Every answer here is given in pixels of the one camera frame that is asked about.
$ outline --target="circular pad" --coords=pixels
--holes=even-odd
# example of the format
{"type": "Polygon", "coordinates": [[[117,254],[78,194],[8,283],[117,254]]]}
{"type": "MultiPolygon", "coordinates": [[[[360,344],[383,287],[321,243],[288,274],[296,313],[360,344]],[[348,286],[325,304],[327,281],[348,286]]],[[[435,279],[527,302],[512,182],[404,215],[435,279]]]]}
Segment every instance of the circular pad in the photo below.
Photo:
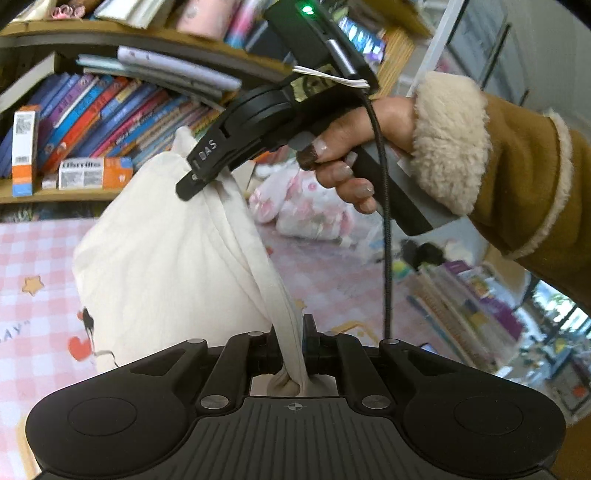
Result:
{"type": "Polygon", "coordinates": [[[505,435],[523,421],[521,410],[510,401],[491,397],[472,397],[459,403],[454,415],[466,430],[482,435],[505,435]]]}
{"type": "Polygon", "coordinates": [[[104,437],[119,433],[133,422],[137,411],[120,398],[91,398],[75,406],[68,415],[72,428],[82,435],[104,437]]]}

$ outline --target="ribbed black surface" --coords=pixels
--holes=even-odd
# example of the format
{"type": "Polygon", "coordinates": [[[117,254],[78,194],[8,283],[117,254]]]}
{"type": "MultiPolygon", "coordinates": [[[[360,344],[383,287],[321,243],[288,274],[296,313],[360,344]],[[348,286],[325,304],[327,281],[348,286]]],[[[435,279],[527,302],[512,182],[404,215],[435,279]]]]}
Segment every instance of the ribbed black surface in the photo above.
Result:
{"type": "MultiPolygon", "coordinates": [[[[550,474],[540,472],[527,480],[551,478],[550,474]]],[[[41,479],[59,477],[45,474],[41,479]]],[[[422,460],[389,420],[355,413],[344,398],[247,398],[237,412],[199,421],[183,447],[160,465],[126,477],[126,480],[238,479],[460,480],[462,477],[422,460]]]]}

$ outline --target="finger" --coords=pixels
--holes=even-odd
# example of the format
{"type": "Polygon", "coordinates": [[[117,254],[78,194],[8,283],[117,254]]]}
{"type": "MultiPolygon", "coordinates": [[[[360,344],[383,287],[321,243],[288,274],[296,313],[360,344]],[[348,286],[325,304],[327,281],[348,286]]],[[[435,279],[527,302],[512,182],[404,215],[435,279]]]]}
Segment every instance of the finger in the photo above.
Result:
{"type": "Polygon", "coordinates": [[[331,189],[353,178],[353,170],[344,161],[335,160],[316,167],[316,179],[325,189],[331,189]]]}
{"type": "Polygon", "coordinates": [[[364,213],[366,215],[374,213],[377,208],[378,203],[375,201],[375,198],[373,197],[365,199],[361,203],[355,203],[355,210],[357,210],[359,213],[364,213]]]}
{"type": "Polygon", "coordinates": [[[374,187],[366,179],[351,179],[338,185],[336,193],[347,203],[361,203],[374,195],[374,187]]]}
{"type": "Polygon", "coordinates": [[[328,129],[308,147],[297,153],[297,161],[305,170],[319,162],[344,157],[353,147],[374,137],[369,117],[364,108],[357,108],[332,122],[328,129]]]}

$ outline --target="fleece cuff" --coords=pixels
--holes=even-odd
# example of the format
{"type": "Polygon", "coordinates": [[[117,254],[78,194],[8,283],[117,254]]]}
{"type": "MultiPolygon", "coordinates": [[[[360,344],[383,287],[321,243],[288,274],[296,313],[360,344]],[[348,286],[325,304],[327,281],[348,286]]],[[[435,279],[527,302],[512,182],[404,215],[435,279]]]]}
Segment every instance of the fleece cuff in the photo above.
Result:
{"type": "Polygon", "coordinates": [[[468,77],[430,72],[417,89],[415,114],[414,177],[453,213],[469,215],[491,147],[486,97],[468,77]]]}

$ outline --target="white book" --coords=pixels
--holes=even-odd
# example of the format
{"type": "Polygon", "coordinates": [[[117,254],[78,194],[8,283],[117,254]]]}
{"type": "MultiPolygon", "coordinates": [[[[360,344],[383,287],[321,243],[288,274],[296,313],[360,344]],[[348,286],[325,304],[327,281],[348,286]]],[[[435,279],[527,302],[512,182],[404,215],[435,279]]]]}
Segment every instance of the white book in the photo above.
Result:
{"type": "Polygon", "coordinates": [[[4,90],[2,95],[0,95],[0,113],[5,112],[16,104],[37,83],[49,77],[49,75],[53,75],[59,68],[60,60],[61,57],[56,52],[50,53],[31,70],[26,72],[25,75],[4,90]]]}
{"type": "Polygon", "coordinates": [[[233,92],[242,86],[242,81],[231,75],[196,65],[186,60],[176,59],[138,48],[119,47],[117,58],[121,63],[161,70],[213,85],[221,90],[233,92]]]}
{"type": "Polygon", "coordinates": [[[70,112],[71,112],[71,111],[72,111],[74,108],[76,108],[76,105],[78,105],[78,104],[79,104],[79,103],[82,101],[82,99],[83,99],[83,98],[86,96],[86,94],[87,94],[88,92],[90,92],[91,88],[92,88],[92,87],[94,87],[94,86],[95,86],[95,85],[98,83],[98,81],[99,81],[99,78],[98,78],[98,77],[95,77],[95,78],[92,80],[92,82],[90,82],[90,83],[88,84],[88,86],[85,88],[84,92],[82,92],[82,93],[81,93],[81,94],[78,96],[78,98],[77,98],[76,100],[74,100],[74,101],[72,102],[72,104],[71,104],[71,105],[70,105],[70,106],[69,106],[69,107],[68,107],[66,110],[64,110],[64,113],[62,113],[62,115],[61,115],[60,119],[59,119],[59,120],[56,122],[56,124],[53,126],[53,128],[57,128],[57,127],[59,127],[59,126],[61,125],[61,123],[62,123],[62,122],[63,122],[63,121],[66,119],[66,117],[67,117],[68,115],[70,115],[70,112]]]}
{"type": "Polygon", "coordinates": [[[179,85],[185,89],[198,90],[199,92],[203,92],[216,100],[221,100],[223,96],[221,90],[206,83],[198,82],[197,80],[186,77],[180,77],[179,75],[163,72],[161,70],[149,69],[139,65],[123,64],[116,59],[99,57],[97,55],[81,54],[78,55],[78,60],[76,63],[78,65],[82,65],[83,67],[113,70],[119,72],[117,75],[123,75],[127,77],[136,77],[140,79],[142,79],[142,77],[149,77],[150,79],[160,79],[169,84],[179,85]]]}
{"type": "Polygon", "coordinates": [[[134,28],[146,29],[161,8],[168,8],[169,0],[111,0],[97,18],[113,20],[134,28]]]}

